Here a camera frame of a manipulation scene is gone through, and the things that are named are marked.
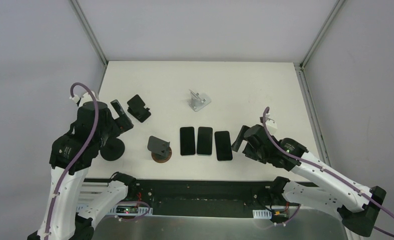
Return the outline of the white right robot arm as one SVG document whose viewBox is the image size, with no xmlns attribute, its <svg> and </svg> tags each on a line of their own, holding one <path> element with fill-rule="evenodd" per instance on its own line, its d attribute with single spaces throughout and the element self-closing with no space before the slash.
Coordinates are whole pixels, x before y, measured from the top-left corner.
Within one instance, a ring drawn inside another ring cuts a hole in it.
<svg viewBox="0 0 394 240">
<path fill-rule="evenodd" d="M 243 150 L 247 158 L 292 172 L 315 184 L 314 187 L 306 187 L 278 176 L 261 195 L 262 204 L 271 201 L 275 205 L 284 202 L 305 205 L 337 218 L 357 235 L 371 236 L 380 208 L 359 191 L 382 204 L 386 195 L 384 189 L 350 180 L 320 161 L 304 145 L 291 138 L 277 140 L 267 135 L 259 124 L 252 127 L 243 125 L 232 150 L 237 152 L 243 141 L 247 142 Z"/>
</svg>

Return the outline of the black phone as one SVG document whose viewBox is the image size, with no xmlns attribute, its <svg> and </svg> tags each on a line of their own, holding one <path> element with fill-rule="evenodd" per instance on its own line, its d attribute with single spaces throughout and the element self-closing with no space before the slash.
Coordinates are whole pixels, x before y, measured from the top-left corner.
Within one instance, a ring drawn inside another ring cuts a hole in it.
<svg viewBox="0 0 394 240">
<path fill-rule="evenodd" d="M 180 128 L 180 155 L 193 156 L 196 154 L 195 129 L 192 126 Z"/>
<path fill-rule="evenodd" d="M 233 159 L 229 131 L 216 131 L 214 133 L 216 157 L 218 161 L 231 161 Z"/>
</svg>

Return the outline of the dark phone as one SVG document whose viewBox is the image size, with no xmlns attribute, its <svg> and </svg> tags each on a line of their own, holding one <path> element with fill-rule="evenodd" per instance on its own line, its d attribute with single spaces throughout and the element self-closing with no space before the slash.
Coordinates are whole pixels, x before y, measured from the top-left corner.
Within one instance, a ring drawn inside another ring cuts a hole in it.
<svg viewBox="0 0 394 240">
<path fill-rule="evenodd" d="M 201 126 L 198 128 L 197 149 L 199 156 L 212 155 L 213 128 Z"/>
</svg>

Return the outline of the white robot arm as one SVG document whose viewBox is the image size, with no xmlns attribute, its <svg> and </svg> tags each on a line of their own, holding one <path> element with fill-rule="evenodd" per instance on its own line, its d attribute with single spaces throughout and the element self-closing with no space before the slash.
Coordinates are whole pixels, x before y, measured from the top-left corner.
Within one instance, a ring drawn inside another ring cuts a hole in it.
<svg viewBox="0 0 394 240">
<path fill-rule="evenodd" d="M 50 155 L 51 188 L 40 228 L 30 240 L 90 240 L 102 218 L 126 198 L 136 179 L 115 172 L 91 204 L 77 211 L 80 190 L 92 160 L 100 155 L 107 137 L 107 109 L 104 102 L 87 102 L 78 108 L 77 119 L 67 133 L 54 141 Z"/>
</svg>

